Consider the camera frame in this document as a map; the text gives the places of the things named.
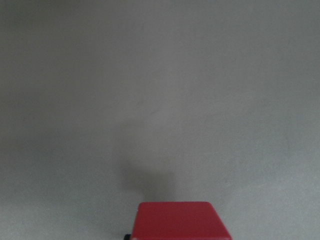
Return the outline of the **red block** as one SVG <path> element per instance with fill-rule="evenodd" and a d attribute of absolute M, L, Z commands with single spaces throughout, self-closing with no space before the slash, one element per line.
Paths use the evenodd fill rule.
<path fill-rule="evenodd" d="M 205 201 L 142 202 L 125 240 L 231 240 L 211 203 Z"/>

